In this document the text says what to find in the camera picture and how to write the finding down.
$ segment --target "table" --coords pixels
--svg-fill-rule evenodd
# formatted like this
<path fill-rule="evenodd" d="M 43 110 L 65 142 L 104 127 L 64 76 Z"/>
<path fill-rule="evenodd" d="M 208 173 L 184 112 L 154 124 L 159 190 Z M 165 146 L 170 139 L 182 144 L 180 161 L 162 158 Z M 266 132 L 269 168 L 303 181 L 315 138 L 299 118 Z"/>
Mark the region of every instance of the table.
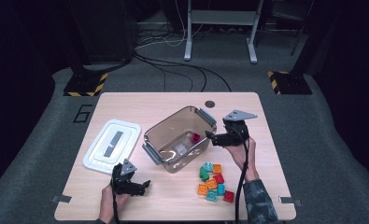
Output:
<path fill-rule="evenodd" d="M 207 108 L 206 101 L 215 106 Z M 221 164 L 225 188 L 236 192 L 240 170 L 231 155 L 222 147 L 209 144 L 207 150 L 182 170 L 169 174 L 155 165 L 146 151 L 143 134 L 158 122 L 179 109 L 193 105 L 205 109 L 217 121 L 217 133 L 225 133 L 222 118 L 234 109 L 257 114 L 256 119 L 246 120 L 249 134 L 256 140 L 256 165 L 277 210 L 280 220 L 292 220 L 296 216 L 294 205 L 280 203 L 278 197 L 290 197 L 274 141 L 272 139 L 259 96 L 254 92 L 122 92 L 103 93 L 94 110 L 85 133 L 63 195 L 70 196 L 69 203 L 60 202 L 55 211 L 58 220 L 97 219 L 101 190 L 110 175 L 85 168 L 82 159 L 103 126 L 110 119 L 138 123 L 142 133 L 132 153 L 130 162 L 137 167 L 132 181 L 143 183 L 151 180 L 144 196 L 132 197 L 120 215 L 122 221 L 207 221 L 234 220 L 234 203 L 210 202 L 197 194 L 199 168 L 211 161 Z M 241 219 L 247 219 L 243 190 L 240 198 Z"/>
<path fill-rule="evenodd" d="M 259 0 L 256 11 L 220 11 L 220 10 L 192 10 L 192 0 L 188 0 L 188 37 L 184 53 L 184 60 L 189 61 L 192 53 L 192 24 L 226 24 L 226 25 L 251 25 L 251 34 L 246 38 L 248 54 L 251 63 L 257 63 L 254 49 L 254 36 L 257 32 L 258 22 L 261 16 L 263 0 Z"/>

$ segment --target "person's arm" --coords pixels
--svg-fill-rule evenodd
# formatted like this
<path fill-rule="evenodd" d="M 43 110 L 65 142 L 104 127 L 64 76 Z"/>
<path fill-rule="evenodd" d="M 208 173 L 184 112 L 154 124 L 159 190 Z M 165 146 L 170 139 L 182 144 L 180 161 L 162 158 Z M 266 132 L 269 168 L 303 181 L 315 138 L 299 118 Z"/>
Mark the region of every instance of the person's arm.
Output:
<path fill-rule="evenodd" d="M 277 221 L 277 212 L 268 192 L 260 179 L 255 163 L 256 142 L 251 137 L 246 141 L 248 146 L 248 169 L 245 175 L 243 191 L 246 208 L 248 209 L 248 223 L 272 223 Z M 234 162 L 243 170 L 246 151 L 243 145 L 225 147 L 232 155 Z"/>
<path fill-rule="evenodd" d="M 122 210 L 123 206 L 126 204 L 126 201 L 131 196 L 129 194 L 121 194 L 116 196 L 118 214 Z M 95 224 L 109 224 L 114 218 L 114 209 L 113 209 L 113 198 L 112 198 L 112 187 L 107 185 L 102 190 L 102 199 L 100 200 L 100 213 L 99 218 L 94 222 Z"/>

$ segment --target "toy block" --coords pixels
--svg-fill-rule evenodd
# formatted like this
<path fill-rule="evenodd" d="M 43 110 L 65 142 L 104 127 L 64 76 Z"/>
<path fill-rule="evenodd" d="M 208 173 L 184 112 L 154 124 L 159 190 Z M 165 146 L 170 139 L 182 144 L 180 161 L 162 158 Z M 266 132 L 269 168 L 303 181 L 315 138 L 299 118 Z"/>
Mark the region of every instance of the toy block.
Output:
<path fill-rule="evenodd" d="M 204 167 L 208 172 L 210 172 L 210 173 L 213 172 L 213 163 L 212 162 L 205 162 Z"/>
<path fill-rule="evenodd" d="M 207 173 L 207 170 L 205 167 L 201 166 L 199 169 L 199 178 L 202 179 L 202 181 L 206 182 L 209 179 L 209 174 Z"/>
<path fill-rule="evenodd" d="M 224 183 L 224 177 L 222 177 L 222 175 L 213 175 L 213 178 L 216 179 L 216 182 L 218 184 L 223 184 Z"/>
<path fill-rule="evenodd" d="M 225 190 L 223 200 L 227 203 L 233 203 L 234 202 L 234 193 L 229 191 L 229 190 Z"/>
<path fill-rule="evenodd" d="M 199 184 L 199 186 L 198 186 L 198 194 L 200 194 L 200 195 L 207 195 L 207 185 L 206 184 Z"/>
<path fill-rule="evenodd" d="M 207 195 L 206 195 L 206 199 L 208 201 L 211 201 L 211 202 L 216 202 L 217 201 L 217 192 L 215 190 L 208 190 Z"/>
<path fill-rule="evenodd" d="M 225 194 L 225 186 L 223 184 L 217 185 L 217 195 L 222 196 Z"/>
<path fill-rule="evenodd" d="M 211 178 L 206 181 L 207 187 L 209 189 L 216 189 L 217 188 L 217 182 L 215 179 Z"/>
<path fill-rule="evenodd" d="M 198 143 L 199 140 L 201 140 L 201 135 L 197 134 L 197 133 L 193 133 L 191 136 L 191 140 L 193 143 Z"/>
<path fill-rule="evenodd" d="M 213 164 L 213 175 L 220 175 L 220 174 L 221 174 L 221 165 Z"/>

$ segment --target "orange block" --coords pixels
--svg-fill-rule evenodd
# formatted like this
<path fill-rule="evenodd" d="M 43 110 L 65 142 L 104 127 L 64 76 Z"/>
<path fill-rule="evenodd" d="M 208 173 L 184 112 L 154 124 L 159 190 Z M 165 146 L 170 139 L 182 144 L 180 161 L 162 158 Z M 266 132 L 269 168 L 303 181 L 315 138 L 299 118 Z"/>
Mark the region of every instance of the orange block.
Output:
<path fill-rule="evenodd" d="M 206 181 L 207 187 L 209 189 L 216 189 L 217 188 L 217 181 L 215 178 L 208 179 Z"/>
<path fill-rule="evenodd" d="M 198 194 L 200 194 L 200 195 L 207 195 L 207 185 L 206 184 L 199 184 L 199 186 L 198 186 Z"/>
<path fill-rule="evenodd" d="M 220 164 L 213 164 L 213 175 L 221 174 L 221 165 Z"/>

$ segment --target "white lid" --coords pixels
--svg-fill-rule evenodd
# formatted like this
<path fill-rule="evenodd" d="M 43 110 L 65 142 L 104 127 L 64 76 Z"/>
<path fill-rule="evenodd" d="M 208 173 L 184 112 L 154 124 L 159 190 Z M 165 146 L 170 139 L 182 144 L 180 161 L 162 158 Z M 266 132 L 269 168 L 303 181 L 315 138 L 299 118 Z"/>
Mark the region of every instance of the white lid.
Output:
<path fill-rule="evenodd" d="M 109 120 L 89 147 L 83 164 L 89 169 L 112 174 L 115 165 L 129 159 L 140 134 L 141 127 L 136 123 Z"/>

